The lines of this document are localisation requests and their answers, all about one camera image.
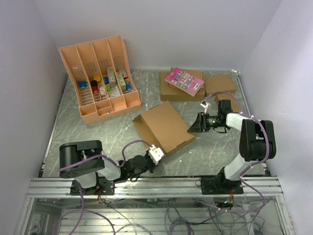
cardboard box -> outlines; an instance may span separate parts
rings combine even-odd
[[[204,78],[204,88],[206,95],[216,91],[233,93],[237,90],[236,85],[231,80],[229,74],[221,74]]]
[[[138,115],[133,124],[143,140],[160,147],[166,154],[176,152],[195,139],[187,133],[189,126],[168,101]]]
[[[238,102],[233,97],[231,97],[228,94],[218,94],[215,97],[215,102],[217,104],[219,104],[219,101],[222,100],[222,99],[230,99],[231,109],[233,110],[233,112],[235,112],[235,113],[239,113],[240,112],[240,105],[238,104]]]
[[[198,70],[185,70],[185,71],[194,75],[197,78],[204,79],[203,71]],[[197,94],[194,97],[192,97],[191,95],[187,94],[181,89],[166,82],[165,78],[169,74],[170,72],[160,72],[161,101],[202,101],[204,99],[205,97],[204,86],[202,86],[197,92]]]

gray marble floor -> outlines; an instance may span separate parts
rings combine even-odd
[[[132,71],[134,83],[139,91],[142,107],[139,110],[114,117],[91,125],[85,125],[80,117],[73,85],[68,82],[61,104],[57,125],[53,133],[50,149],[45,160],[43,177],[59,177],[59,146],[74,141],[100,140],[104,151],[113,159],[121,160],[121,150],[130,141],[140,139],[132,120],[140,113],[161,103],[159,89],[159,70]],[[206,71],[205,75],[229,73],[239,87],[234,74],[229,71]],[[237,89],[235,96],[243,103],[242,94]],[[214,98],[210,98],[211,113],[217,113]],[[191,125],[197,112],[203,111],[200,102],[171,102],[178,113]],[[144,176],[192,176],[217,174],[223,166],[231,163],[239,153],[239,131],[231,129],[227,134],[215,131],[197,134],[195,141],[176,153],[165,157],[153,174]],[[141,143],[130,146],[126,158],[145,153]],[[248,174],[264,174],[259,165]]]

metal bracket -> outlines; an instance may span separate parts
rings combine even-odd
[[[201,178],[201,191],[203,195],[229,194],[230,190],[234,190],[234,194],[243,194],[243,186],[240,181],[232,181],[231,185],[218,187],[218,179],[216,176],[206,176]]]

white object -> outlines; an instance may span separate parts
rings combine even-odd
[[[209,102],[206,101],[206,102],[205,102],[205,105],[202,104],[202,102],[201,102],[200,105],[201,105],[202,107],[204,107],[204,113],[205,113],[205,114],[208,114],[208,113],[210,112],[212,105],[211,105]]]
[[[150,147],[149,154],[156,165],[164,157],[163,151],[160,148],[157,148],[154,144]]]
[[[121,93],[119,92],[119,89],[116,86],[114,88],[111,88],[111,90],[108,92],[108,95],[110,98],[113,98],[113,97],[120,96]]]
[[[240,173],[252,163],[256,163],[257,161],[245,162],[245,159],[238,154],[238,156],[231,162],[231,164],[227,165],[224,169],[225,178],[232,181],[240,180]]]
[[[78,176],[74,179],[80,183],[82,188],[91,188],[97,184],[96,172]]]
[[[229,127],[235,128],[238,131],[241,131],[241,126],[243,124],[244,119],[247,119],[247,118],[236,113],[230,113],[230,114],[227,114],[226,125]]]
[[[100,87],[100,94],[105,95],[106,94],[106,88],[105,87]]]
[[[104,169],[97,171],[100,176],[104,176],[109,181],[121,177],[121,168],[114,166],[113,163],[106,160],[105,158],[102,159],[104,161]]]

pink card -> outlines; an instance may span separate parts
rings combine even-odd
[[[165,78],[165,81],[192,96],[195,96],[200,87],[204,84],[203,80],[177,67]]]

